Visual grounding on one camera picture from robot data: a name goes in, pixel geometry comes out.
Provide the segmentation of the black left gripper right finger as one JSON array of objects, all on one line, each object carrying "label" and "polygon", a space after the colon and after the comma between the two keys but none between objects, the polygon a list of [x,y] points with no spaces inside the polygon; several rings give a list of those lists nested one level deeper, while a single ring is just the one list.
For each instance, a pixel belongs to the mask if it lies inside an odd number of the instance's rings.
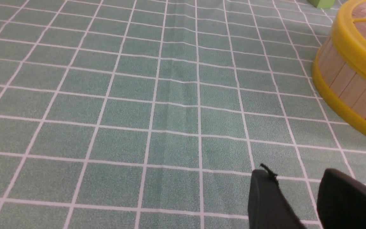
[{"label": "black left gripper right finger", "polygon": [[366,229],[366,185],[337,169],[326,169],[317,212],[324,229]]}]

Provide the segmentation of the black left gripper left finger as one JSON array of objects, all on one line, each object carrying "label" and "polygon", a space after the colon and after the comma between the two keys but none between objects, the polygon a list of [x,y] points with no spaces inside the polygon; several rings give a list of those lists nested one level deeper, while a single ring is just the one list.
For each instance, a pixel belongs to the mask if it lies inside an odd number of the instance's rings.
[{"label": "black left gripper left finger", "polygon": [[280,190],[277,174],[263,163],[253,170],[248,198],[250,229],[305,229]]}]

